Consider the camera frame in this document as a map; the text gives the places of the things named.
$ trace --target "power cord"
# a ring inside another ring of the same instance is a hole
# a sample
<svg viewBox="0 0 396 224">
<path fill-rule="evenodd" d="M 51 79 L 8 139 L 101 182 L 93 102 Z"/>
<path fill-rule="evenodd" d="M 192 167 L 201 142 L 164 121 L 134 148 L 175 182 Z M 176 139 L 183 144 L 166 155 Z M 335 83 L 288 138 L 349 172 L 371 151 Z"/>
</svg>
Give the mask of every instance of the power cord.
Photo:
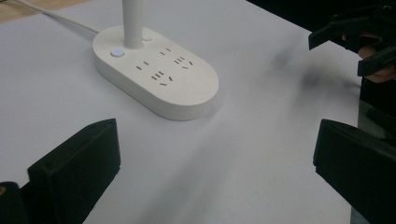
<svg viewBox="0 0 396 224">
<path fill-rule="evenodd" d="M 86 24 L 83 24 L 83 23 L 81 23 L 81 22 L 79 22 L 79 21 L 71 20 L 71 19 L 69 19 L 69 18 L 66 18 L 66 17 L 60 15 L 60 14 L 57 14 L 57 13 L 54 13 L 54 12 L 52 12 L 52 11 L 46 10 L 46 9 L 44 9 L 43 7 L 38 7 L 38 6 L 35 6 L 35 5 L 33 5 L 33 4 L 30 4 L 30 3 L 25 2 L 25 1 L 22 1 L 22 0 L 12 0 L 12 1 L 18 2 L 18 3 L 20 3 L 20 4 L 22 4 L 22 5 L 26 6 L 26 7 L 29 7 L 29 8 L 31 8 L 31 9 L 33 9 L 33 10 L 36 10 L 36 11 L 39 11 L 39 12 L 41 12 L 41 13 L 47 15 L 47 16 L 51 16 L 52 18 L 55 18 L 55 19 L 57 19 L 57 20 L 60 20 L 60 21 L 67 21 L 67 22 L 73 23 L 73 24 L 75 24 L 75 25 L 77 25 L 77 26 L 79 26 L 79 27 L 82 27 L 82 28 L 84 28 L 84 29 L 86 29 L 86 30 L 89 30 L 89 31 L 91 31 L 91 32 L 93 32 L 93 33 L 96 33 L 96 34 L 99 33 L 98 30 L 92 28 L 91 26 L 88 26 L 88 25 L 86 25 Z"/>
</svg>

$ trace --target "white cable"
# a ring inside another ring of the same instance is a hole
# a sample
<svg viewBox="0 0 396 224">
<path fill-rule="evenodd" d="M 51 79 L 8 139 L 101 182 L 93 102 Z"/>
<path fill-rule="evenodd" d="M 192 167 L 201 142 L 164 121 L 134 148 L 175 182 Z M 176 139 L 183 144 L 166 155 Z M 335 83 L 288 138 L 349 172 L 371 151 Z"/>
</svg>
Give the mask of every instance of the white cable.
<svg viewBox="0 0 396 224">
<path fill-rule="evenodd" d="M 90 27 L 90 26 L 88 26 L 88 25 L 85 25 L 85 24 L 83 24 L 83 23 L 81 23 L 81 22 L 78 22 L 78 21 L 73 21 L 73 20 L 71 20 L 71 19 L 69 19 L 69 18 L 66 18 L 66 17 L 64 17 L 64 16 L 62 16 L 62 15 L 59 15 L 59 14 L 57 14 L 57 13 L 54 13 L 54 12 L 52 12 L 52 11 L 46 10 L 46 9 L 44 9 L 44 8 L 42 8 L 42 7 L 38 7 L 38 6 L 32 5 L 32 4 L 27 3 L 27 2 L 25 2 L 25 1 L 22 1 L 22 0 L 14 0 L 14 1 L 19 2 L 19 3 L 23 4 L 24 6 L 29 7 L 29 8 L 31 8 L 31 9 L 34 9 L 34 10 L 36 10 L 36 11 L 39 11 L 39 12 L 41 12 L 41 13 L 43 13 L 43 14 L 46 14 L 46 15 L 48 15 L 48 16 L 51 16 L 51 17 L 53 17 L 53 18 L 55 18 L 55 19 L 58 19 L 58 20 L 61 20 L 61 21 L 68 21 L 68 22 L 73 23 L 73 24 L 75 24 L 75 25 L 77 25 L 77 26 L 80 26 L 80 27 L 82 27 L 82 28 L 84 28 L 84 29 L 87 29 L 87 30 L 89 30 L 89 31 L 91 31 L 91 32 L 94 32 L 94 33 L 96 33 L 96 34 L 99 33 L 98 30 L 96 30 L 96 29 L 94 29 L 94 28 L 92 28 L 92 27 Z"/>
</svg>

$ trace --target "white power strip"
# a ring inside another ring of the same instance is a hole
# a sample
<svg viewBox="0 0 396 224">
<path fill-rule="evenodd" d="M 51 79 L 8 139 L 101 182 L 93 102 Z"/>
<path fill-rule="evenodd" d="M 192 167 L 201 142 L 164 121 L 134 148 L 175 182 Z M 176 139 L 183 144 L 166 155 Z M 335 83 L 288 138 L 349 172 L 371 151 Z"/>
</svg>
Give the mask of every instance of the white power strip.
<svg viewBox="0 0 396 224">
<path fill-rule="evenodd" d="M 143 47 L 127 48 L 123 26 L 93 40 L 100 74 L 154 113 L 175 120 L 206 111 L 219 88 L 209 63 L 158 33 L 143 28 Z"/>
</svg>

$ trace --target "electrical outlet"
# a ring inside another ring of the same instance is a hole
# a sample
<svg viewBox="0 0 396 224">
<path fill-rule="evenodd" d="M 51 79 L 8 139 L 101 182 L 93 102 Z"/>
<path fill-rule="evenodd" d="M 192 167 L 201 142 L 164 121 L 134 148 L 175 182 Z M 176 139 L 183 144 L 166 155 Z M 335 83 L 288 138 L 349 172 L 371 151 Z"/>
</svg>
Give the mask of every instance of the electrical outlet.
<svg viewBox="0 0 396 224">
<path fill-rule="evenodd" d="M 103 77 L 164 118 L 195 119 L 218 91 L 209 63 L 150 29 L 141 49 L 125 47 L 123 26 L 100 32 L 92 47 Z"/>
</svg>

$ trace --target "white table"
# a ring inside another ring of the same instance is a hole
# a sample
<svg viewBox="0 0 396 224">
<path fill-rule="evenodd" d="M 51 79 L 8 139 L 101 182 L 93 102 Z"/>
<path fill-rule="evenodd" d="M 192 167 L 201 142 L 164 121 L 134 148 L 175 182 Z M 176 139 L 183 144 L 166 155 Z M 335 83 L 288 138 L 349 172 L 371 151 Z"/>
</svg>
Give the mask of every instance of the white table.
<svg viewBox="0 0 396 224">
<path fill-rule="evenodd" d="M 0 182 L 91 123 L 116 118 L 121 169 L 85 223 L 347 224 L 312 158 L 321 119 L 356 125 L 358 56 L 243 0 L 147 0 L 144 24 L 219 75 L 200 118 L 153 114 L 102 78 L 94 35 L 44 15 L 0 24 Z M 105 29 L 121 1 L 60 13 Z"/>
</svg>

